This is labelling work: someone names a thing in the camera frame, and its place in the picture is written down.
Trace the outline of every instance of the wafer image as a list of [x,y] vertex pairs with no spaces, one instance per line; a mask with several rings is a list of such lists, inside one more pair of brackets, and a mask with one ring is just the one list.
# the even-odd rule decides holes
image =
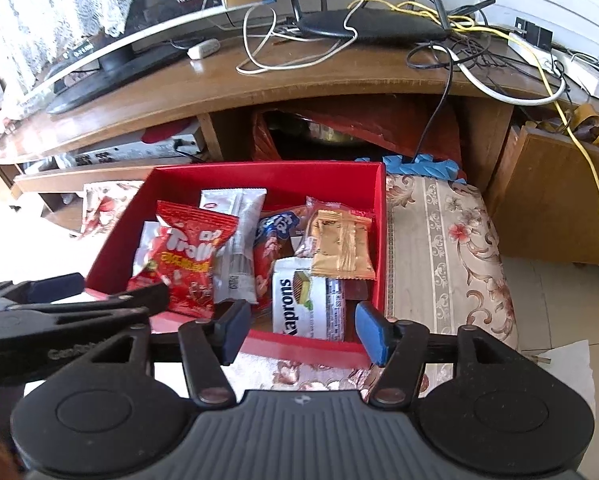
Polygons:
[[295,303],[304,305],[308,310],[312,310],[310,279],[302,270],[297,270],[293,273],[293,297],[295,298]]

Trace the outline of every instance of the yellow cable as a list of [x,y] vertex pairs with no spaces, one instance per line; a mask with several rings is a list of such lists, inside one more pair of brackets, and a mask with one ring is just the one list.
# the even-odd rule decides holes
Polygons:
[[[399,4],[394,5],[385,0],[366,0],[366,1],[377,2],[377,3],[383,4],[385,6],[388,6],[390,9],[392,9],[396,12],[404,12],[406,14],[413,14],[415,16],[423,16],[425,18],[433,20],[433,22],[440,25],[440,22],[438,20],[438,16],[439,16],[438,12],[434,9],[431,9],[430,7],[420,4],[419,2],[413,2],[413,1],[408,0],[406,2],[401,2]],[[351,3],[351,6],[356,5],[358,2],[359,2],[359,0],[355,0],[353,3]],[[402,8],[407,5],[412,5],[414,7],[418,7],[423,10],[410,10],[410,9]],[[458,22],[457,20],[462,20],[464,22],[470,22],[471,25],[469,27],[466,27],[462,23]],[[548,91],[548,95],[550,95],[550,96],[553,95],[553,90],[550,87],[550,84],[548,83],[548,79],[546,78],[546,74],[544,72],[544,69],[543,69],[541,63],[537,59],[537,56],[535,56],[535,53],[532,51],[532,49],[530,49],[528,46],[526,46],[526,44],[524,42],[520,41],[518,38],[516,38],[513,35],[505,34],[495,28],[482,27],[480,25],[475,25],[474,20],[472,20],[472,18],[470,18],[469,16],[449,16],[449,21],[451,22],[451,25],[453,27],[457,28],[458,30],[460,30],[462,32],[486,32],[488,34],[493,34],[495,36],[499,36],[500,38],[503,38],[507,41],[510,40],[513,43],[517,43],[519,46],[524,48],[529,54],[531,54],[531,57],[535,61],[535,65],[537,66],[537,68],[539,70],[539,75],[541,76],[542,82],[544,83],[544,86],[546,87],[546,90]],[[588,162],[588,165],[591,168],[591,173],[593,174],[593,179],[595,180],[595,185],[597,186],[597,191],[599,194],[599,175],[597,173],[597,169],[595,168],[595,165],[593,164],[593,160],[591,159],[591,156],[589,155],[589,153],[586,151],[585,147],[582,146],[582,143],[573,134],[573,131],[571,130],[570,126],[568,125],[568,119],[566,119],[566,115],[564,114],[564,111],[562,110],[562,107],[560,106],[559,102],[555,101],[554,104],[555,104],[555,108],[557,109],[557,113],[559,114],[559,117],[561,118],[562,122],[564,123],[564,126],[566,127],[566,131],[568,132],[569,137],[571,138],[571,140],[573,141],[575,146],[577,146],[579,151],[582,153],[583,157],[586,159],[586,162]]]

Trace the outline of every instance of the gold snack packet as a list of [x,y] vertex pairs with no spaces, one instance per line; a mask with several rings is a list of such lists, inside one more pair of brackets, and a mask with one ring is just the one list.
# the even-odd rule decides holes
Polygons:
[[310,222],[311,272],[340,280],[374,280],[369,254],[370,218],[348,211],[319,210]]

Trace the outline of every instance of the monitor stand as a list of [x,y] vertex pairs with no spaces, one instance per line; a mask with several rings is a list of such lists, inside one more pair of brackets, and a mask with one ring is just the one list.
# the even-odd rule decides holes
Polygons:
[[100,57],[100,69],[57,95],[46,111],[53,115],[69,112],[185,56],[186,50],[170,44],[139,55],[135,54],[132,46],[123,46]]

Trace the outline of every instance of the paper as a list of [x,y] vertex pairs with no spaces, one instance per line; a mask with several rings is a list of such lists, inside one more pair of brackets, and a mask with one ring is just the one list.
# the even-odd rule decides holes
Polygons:
[[540,363],[538,366],[580,394],[588,402],[595,416],[595,382],[588,341],[553,348],[539,354],[539,357],[550,359],[550,364]]

